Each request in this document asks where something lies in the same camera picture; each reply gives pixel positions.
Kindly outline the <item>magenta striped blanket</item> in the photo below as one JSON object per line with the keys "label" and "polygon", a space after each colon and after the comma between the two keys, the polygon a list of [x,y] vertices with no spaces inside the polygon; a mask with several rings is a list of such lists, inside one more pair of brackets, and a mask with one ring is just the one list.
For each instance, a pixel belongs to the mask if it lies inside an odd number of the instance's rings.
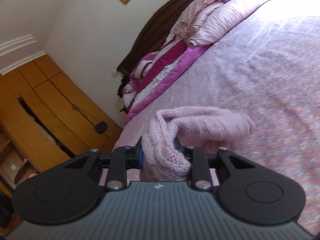
{"label": "magenta striped blanket", "polygon": [[167,90],[208,48],[174,37],[159,51],[144,56],[121,91],[128,111],[125,123]]}

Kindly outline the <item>dark wooden headboard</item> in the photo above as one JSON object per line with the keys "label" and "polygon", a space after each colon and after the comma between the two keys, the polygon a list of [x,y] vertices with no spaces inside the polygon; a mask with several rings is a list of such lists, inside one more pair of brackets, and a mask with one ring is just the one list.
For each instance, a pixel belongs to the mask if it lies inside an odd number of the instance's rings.
{"label": "dark wooden headboard", "polygon": [[158,51],[180,14],[192,1],[194,0],[169,0],[160,7],[139,33],[130,52],[117,67],[117,71],[129,75],[141,58],[148,53]]}

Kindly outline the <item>small black hanging pouch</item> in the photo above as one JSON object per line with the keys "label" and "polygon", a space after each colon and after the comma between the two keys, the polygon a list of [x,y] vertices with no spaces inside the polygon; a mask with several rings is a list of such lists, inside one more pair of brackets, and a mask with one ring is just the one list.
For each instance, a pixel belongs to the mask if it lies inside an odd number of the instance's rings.
{"label": "small black hanging pouch", "polygon": [[98,134],[103,134],[107,131],[108,129],[108,124],[104,121],[99,122],[98,124],[95,125],[94,130]]}

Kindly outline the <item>pink floral bed sheet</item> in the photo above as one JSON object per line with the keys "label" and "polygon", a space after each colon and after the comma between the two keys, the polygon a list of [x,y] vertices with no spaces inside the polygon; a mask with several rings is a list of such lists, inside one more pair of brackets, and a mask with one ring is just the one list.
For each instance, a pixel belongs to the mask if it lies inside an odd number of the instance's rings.
{"label": "pink floral bed sheet", "polygon": [[271,0],[213,44],[125,127],[134,145],[160,109],[213,106],[247,114],[255,132],[236,154],[297,181],[300,224],[319,232],[319,0]]}

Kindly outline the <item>yellow wooden wardrobe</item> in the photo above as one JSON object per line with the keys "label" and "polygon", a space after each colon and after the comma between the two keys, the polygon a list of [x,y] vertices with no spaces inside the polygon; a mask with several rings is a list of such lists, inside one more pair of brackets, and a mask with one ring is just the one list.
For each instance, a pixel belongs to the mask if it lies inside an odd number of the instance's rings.
{"label": "yellow wooden wardrobe", "polygon": [[[108,124],[103,134],[94,127]],[[1,76],[1,235],[19,224],[21,182],[92,148],[112,151],[121,127],[47,55]]]}

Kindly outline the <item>pink checked quilt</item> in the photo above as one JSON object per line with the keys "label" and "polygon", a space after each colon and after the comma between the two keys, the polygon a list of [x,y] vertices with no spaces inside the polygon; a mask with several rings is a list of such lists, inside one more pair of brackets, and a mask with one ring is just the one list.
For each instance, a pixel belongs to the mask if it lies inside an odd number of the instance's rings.
{"label": "pink checked quilt", "polygon": [[178,17],[168,37],[179,37],[193,46],[213,44],[267,1],[194,0]]}

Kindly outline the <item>pink knit cardigan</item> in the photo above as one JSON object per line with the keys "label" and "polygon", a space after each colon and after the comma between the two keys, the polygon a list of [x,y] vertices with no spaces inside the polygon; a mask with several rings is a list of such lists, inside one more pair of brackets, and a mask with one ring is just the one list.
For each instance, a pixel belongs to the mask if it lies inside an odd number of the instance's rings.
{"label": "pink knit cardigan", "polygon": [[185,181],[191,163],[176,149],[195,146],[209,153],[248,138],[255,132],[246,114],[216,107],[180,107],[156,112],[142,136],[142,181]]}

